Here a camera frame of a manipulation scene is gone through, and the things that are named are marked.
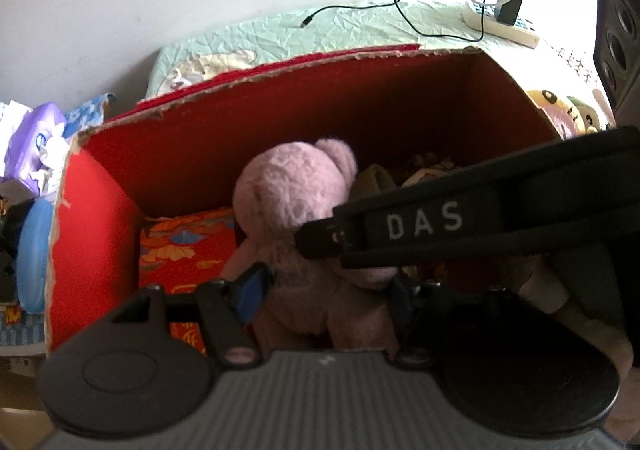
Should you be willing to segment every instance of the gray ribbed surface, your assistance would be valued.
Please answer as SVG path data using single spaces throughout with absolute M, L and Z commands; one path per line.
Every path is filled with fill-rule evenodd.
M 275 353 L 228 372 L 190 418 L 145 438 L 94 442 L 56 432 L 46 450 L 620 450 L 604 433 L 533 442 L 499 435 L 450 406 L 428 374 L 380 353 Z

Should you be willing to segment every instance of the teddy bear head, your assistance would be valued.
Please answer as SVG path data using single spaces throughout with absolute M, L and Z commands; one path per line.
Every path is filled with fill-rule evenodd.
M 238 178 L 236 221 L 258 243 L 292 242 L 302 224 L 331 217 L 348 199 L 356 172 L 353 152 L 342 141 L 273 147 L 252 159 Z

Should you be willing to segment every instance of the purple package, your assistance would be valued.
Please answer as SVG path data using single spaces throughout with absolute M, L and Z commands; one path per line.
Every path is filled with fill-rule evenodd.
M 65 124 L 65 115 L 52 102 L 40 105 L 24 116 L 4 157 L 0 195 L 12 204 L 40 195 L 38 181 L 31 176 L 44 167 L 38 156 L 39 149 L 50 137 L 62 136 Z

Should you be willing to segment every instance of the torn cardboard edge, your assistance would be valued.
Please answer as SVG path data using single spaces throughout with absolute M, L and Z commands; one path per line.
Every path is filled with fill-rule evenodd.
M 47 322 L 47 318 L 49 318 L 49 308 L 50 308 L 50 303 L 52 302 L 51 298 L 53 296 L 53 288 L 56 284 L 56 272 L 54 270 L 53 254 L 52 254 L 53 251 L 51 248 L 56 243 L 56 241 L 58 240 L 58 237 L 60 236 L 60 225 L 58 224 L 58 208 L 60 206 L 64 206 L 66 208 L 71 207 L 71 204 L 64 198 L 66 169 L 69 166 L 71 157 L 74 155 L 78 155 L 78 152 L 80 151 L 80 149 L 81 149 L 81 146 L 80 146 L 79 134 L 74 134 L 73 138 L 71 139 L 69 152 L 65 159 L 65 165 L 62 168 L 62 174 L 60 176 L 60 185 L 58 186 L 58 193 L 56 195 L 55 204 L 53 206 L 54 211 L 53 211 L 53 217 L 51 219 L 51 231 L 49 232 L 49 253 L 47 254 L 47 271 L 46 271 L 46 276 L 44 281 L 44 304 L 45 304 L 45 310 L 44 310 L 45 350 L 44 350 L 44 353 L 46 356 L 49 356 L 50 340 L 52 336 L 50 323 Z
M 355 52 L 353 54 L 345 54 L 343 56 L 333 56 L 331 58 L 322 58 L 319 60 L 312 60 L 302 64 L 289 65 L 287 67 L 274 68 L 273 70 L 270 70 L 268 72 L 262 72 L 262 73 L 253 74 L 249 76 L 243 76 L 242 78 L 239 78 L 234 81 L 229 81 L 228 83 L 219 84 L 219 83 L 216 83 L 216 78 L 212 78 L 212 80 L 206 81 L 204 83 L 188 86 L 183 89 L 177 90 L 176 92 L 165 94 L 164 96 L 160 96 L 158 98 L 152 98 L 149 101 L 152 101 L 153 99 L 164 99 L 164 98 L 170 98 L 171 96 L 174 96 L 173 100 L 170 99 L 167 102 L 161 103 L 156 107 L 140 110 L 139 112 L 126 115 L 122 118 L 116 117 L 107 123 L 103 123 L 103 125 L 100 125 L 95 128 L 79 133 L 78 147 L 84 146 L 89 141 L 92 135 L 98 134 L 102 130 L 107 130 L 109 128 L 118 127 L 118 126 L 132 125 L 133 123 L 136 123 L 143 119 L 163 119 L 163 115 L 165 112 L 173 108 L 180 107 L 185 103 L 190 102 L 194 98 L 199 98 L 199 97 L 205 96 L 206 94 L 212 94 L 214 92 L 218 92 L 221 90 L 228 90 L 238 84 L 254 83 L 266 78 L 274 78 L 281 75 L 284 72 L 292 72 L 294 70 L 299 70 L 301 68 L 309 68 L 309 67 L 314 67 L 316 65 L 331 64 L 335 62 L 343 62 L 346 60 L 353 60 L 353 59 L 361 60 L 364 58 L 393 58 L 393 57 L 406 58 L 411 56 L 443 56 L 446 54 L 479 54 L 479 55 L 487 56 L 497 65 L 498 68 L 500 68 L 502 73 L 509 80 L 511 80 L 515 86 L 517 86 L 522 91 L 522 93 L 525 96 L 527 95 L 526 91 L 524 91 L 524 89 L 521 86 L 519 86 L 519 84 L 517 84 L 517 82 L 513 79 L 513 77 L 498 62 L 496 62 L 484 50 L 475 46 L 469 46 L 464 49 L 429 49 L 429 50 L 419 49 L 417 51 L 374 51 L 374 52 L 363 51 L 363 52 Z M 180 93 L 182 92 L 187 92 L 187 94 L 184 94 L 183 96 L 181 96 Z M 550 129 L 556 133 L 558 138 L 560 138 L 558 131 L 553 126 L 551 121 L 548 119 L 548 116 L 546 115 L 546 113 L 543 112 L 538 107 L 536 107 L 533 101 L 531 101 L 531 105 L 533 108 L 536 109 L 536 111 L 541 117 L 543 117 L 546 121 L 548 121 Z

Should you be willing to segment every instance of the tissue package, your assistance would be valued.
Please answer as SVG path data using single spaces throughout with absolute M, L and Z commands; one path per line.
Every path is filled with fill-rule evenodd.
M 40 195 L 44 169 L 40 149 L 51 137 L 60 137 L 66 120 L 55 103 L 31 110 L 12 101 L 0 107 L 0 195 L 12 205 Z

